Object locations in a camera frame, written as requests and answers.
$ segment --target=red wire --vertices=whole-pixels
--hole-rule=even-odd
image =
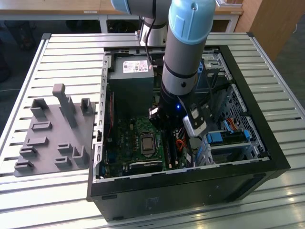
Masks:
[[[233,123],[233,120],[232,120],[232,119],[227,118],[226,120],[227,120],[227,121],[230,123],[230,125],[231,125],[231,127],[232,127],[232,129],[233,129],[233,130],[237,130],[237,128],[235,127],[235,125],[234,125],[234,123]]]
[[[109,137],[111,128],[112,128],[112,99],[111,99],[111,94],[110,94],[110,128],[109,128],[109,131],[108,131],[106,139],[108,139],[108,137]]]

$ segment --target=wooden cabinet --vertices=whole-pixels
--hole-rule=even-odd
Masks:
[[[84,14],[86,11],[96,11],[98,13],[100,5],[101,0],[0,0],[0,12]]]
[[[305,13],[305,0],[244,0],[243,10],[235,32],[252,32],[274,61]]]

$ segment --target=motherboard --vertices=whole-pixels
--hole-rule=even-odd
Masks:
[[[162,134],[147,117],[119,119],[114,135],[115,143],[106,152],[108,177],[166,170]]]

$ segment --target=black cable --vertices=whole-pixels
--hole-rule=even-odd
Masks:
[[[224,83],[220,86],[217,86],[215,88],[212,89],[212,94],[215,94],[221,90],[227,89],[231,84],[233,84],[234,82],[229,81],[228,83]],[[200,105],[203,106],[204,104],[206,104],[209,100],[210,100],[211,94],[208,93],[205,98],[203,98],[203,100],[200,101]]]
[[[147,33],[147,35],[146,35],[146,41],[145,41],[145,49],[146,49],[147,58],[148,58],[148,60],[149,60],[149,62],[150,62],[151,64],[153,64],[153,60],[152,60],[151,57],[149,56],[148,47],[147,47],[147,42],[148,42],[149,35],[151,34],[151,31],[152,31],[152,28],[153,28],[153,25],[154,25],[155,22],[156,22],[156,18],[153,20],[153,22],[152,22],[152,24],[151,24],[151,26],[150,26],[150,28],[149,28],[149,30],[148,30],[148,33]]]
[[[202,77],[203,75],[203,72],[206,73],[206,68],[205,68],[205,64],[204,64],[204,61],[203,61],[203,58],[201,58],[201,64],[202,64],[202,72],[201,72],[201,76],[200,78]],[[211,109],[213,108],[213,103],[214,103],[214,99],[213,99],[213,92],[212,92],[212,88],[211,88],[211,85],[209,83],[209,79],[208,79],[208,74],[206,74],[206,83],[208,84],[208,88],[209,88],[209,91],[210,91],[210,97],[211,97]]]

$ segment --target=black computer chassis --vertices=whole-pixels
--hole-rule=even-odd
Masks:
[[[121,47],[120,50],[130,48],[139,50],[143,47]],[[249,111],[247,115],[252,118],[270,160],[92,183],[91,159],[87,200],[95,203],[107,221],[240,200],[267,180],[279,177],[290,168],[229,48],[205,48],[220,50]]]

